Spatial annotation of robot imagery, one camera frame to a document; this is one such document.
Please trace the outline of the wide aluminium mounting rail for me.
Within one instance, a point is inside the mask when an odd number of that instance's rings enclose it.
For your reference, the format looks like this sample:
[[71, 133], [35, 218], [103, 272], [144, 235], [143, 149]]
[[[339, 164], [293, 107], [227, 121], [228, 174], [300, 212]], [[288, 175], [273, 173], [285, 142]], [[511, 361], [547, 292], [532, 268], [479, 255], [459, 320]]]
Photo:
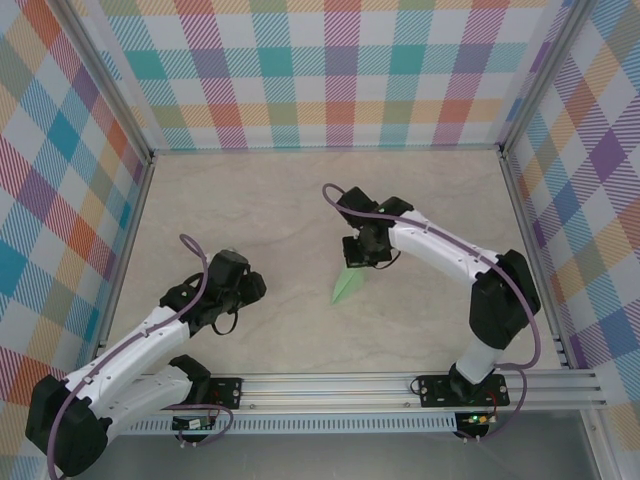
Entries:
[[[596, 375], [588, 370], [532, 370], [525, 374], [503, 371], [510, 397], [504, 407], [427, 407], [420, 403], [418, 374], [245, 374], [239, 411], [267, 413], [391, 412], [402, 408], [431, 410], [581, 410], [606, 406]], [[117, 409], [208, 409], [209, 381], [191, 380], [177, 367], [154, 375], [125, 379], [114, 375], [94, 378], [81, 388], [100, 417]]]

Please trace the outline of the small black circuit board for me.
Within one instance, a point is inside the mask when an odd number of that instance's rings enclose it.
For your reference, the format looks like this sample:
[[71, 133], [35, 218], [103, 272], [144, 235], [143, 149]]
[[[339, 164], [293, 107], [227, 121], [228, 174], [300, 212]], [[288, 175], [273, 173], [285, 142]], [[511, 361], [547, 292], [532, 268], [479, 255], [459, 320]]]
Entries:
[[176, 431], [211, 430], [216, 423], [214, 417], [208, 416], [174, 416], [172, 429]]

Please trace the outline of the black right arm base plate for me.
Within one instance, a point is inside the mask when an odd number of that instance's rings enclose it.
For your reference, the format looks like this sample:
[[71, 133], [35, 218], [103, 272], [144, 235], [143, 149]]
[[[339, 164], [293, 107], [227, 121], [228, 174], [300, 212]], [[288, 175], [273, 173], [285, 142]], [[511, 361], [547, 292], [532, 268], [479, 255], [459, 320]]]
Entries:
[[427, 407], [504, 407], [510, 397], [503, 375], [491, 374], [480, 384], [462, 382], [456, 386], [448, 375], [422, 375], [416, 378], [420, 403]]

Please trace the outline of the aluminium frame post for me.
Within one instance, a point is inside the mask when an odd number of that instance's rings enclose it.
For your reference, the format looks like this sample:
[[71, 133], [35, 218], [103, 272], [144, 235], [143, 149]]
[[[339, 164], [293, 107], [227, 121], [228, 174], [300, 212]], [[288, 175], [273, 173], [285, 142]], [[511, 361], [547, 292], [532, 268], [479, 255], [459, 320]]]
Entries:
[[515, 84], [505, 98], [495, 147], [505, 158], [524, 134], [597, 0], [549, 0], [536, 23]]
[[153, 162], [153, 149], [144, 137], [138, 122], [131, 113], [116, 81], [84, 27], [81, 17], [76, 12], [71, 0], [46, 1], [69, 36], [71, 43], [84, 62], [85, 68], [94, 80], [98, 90], [105, 97], [134, 149], [145, 159], [147, 164], [151, 164]]

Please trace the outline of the aluminium table edge rail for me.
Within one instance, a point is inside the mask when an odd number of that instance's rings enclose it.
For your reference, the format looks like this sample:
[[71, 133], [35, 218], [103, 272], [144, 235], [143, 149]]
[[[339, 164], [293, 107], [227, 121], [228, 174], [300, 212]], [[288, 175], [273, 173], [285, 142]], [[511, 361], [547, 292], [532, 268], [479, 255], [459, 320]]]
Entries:
[[117, 263], [114, 267], [113, 281], [111, 282], [111, 286], [109, 287], [106, 303], [104, 304], [104, 310], [101, 312], [101, 316], [99, 317], [97, 325], [94, 328], [91, 342], [89, 343], [86, 360], [93, 360], [94, 358], [96, 358], [98, 354], [105, 348], [107, 340], [109, 338], [109, 334], [115, 318], [117, 305], [123, 289], [127, 269], [133, 252], [137, 232], [140, 226], [142, 215], [144, 213], [145, 204], [155, 173], [157, 158], [158, 156], [156, 155], [156, 153], [151, 152], [151, 156], [147, 160], [143, 169], [141, 185], [136, 197], [136, 201], [134, 203], [134, 208], [127, 224], [126, 236], [124, 237], [122, 249], [117, 258]]
[[524, 200], [519, 192], [507, 154], [499, 150], [498, 159], [560, 365], [565, 369], [572, 368], [571, 355], [563, 340], [562, 325], [558, 319], [557, 308], [552, 298], [550, 287], [546, 282], [541, 253], [534, 230], [528, 221]]

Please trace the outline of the light green paper sheet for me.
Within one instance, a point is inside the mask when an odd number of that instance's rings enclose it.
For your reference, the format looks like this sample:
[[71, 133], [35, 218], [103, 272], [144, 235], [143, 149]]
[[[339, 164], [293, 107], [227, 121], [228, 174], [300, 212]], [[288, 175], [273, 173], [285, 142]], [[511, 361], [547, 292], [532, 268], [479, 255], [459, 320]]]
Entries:
[[366, 277], [362, 269], [344, 267], [339, 274], [331, 295], [331, 304], [335, 305], [355, 292], [365, 284]]

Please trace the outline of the grey metal sheet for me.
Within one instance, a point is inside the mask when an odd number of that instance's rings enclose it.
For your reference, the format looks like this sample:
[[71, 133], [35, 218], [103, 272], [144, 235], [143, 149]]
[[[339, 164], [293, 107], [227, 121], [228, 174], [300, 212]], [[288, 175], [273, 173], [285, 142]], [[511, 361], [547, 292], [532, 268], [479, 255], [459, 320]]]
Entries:
[[494, 438], [451, 434], [230, 435], [203, 448], [122, 436], [72, 480], [619, 480], [576, 412], [524, 413]]

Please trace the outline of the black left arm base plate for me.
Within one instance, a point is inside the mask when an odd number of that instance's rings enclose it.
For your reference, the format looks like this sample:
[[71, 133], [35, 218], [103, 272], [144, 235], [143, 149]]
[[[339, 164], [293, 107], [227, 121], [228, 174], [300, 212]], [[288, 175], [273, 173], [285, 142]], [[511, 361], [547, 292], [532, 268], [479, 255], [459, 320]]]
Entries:
[[210, 404], [230, 410], [240, 408], [243, 379], [240, 377], [211, 377], [205, 399]]

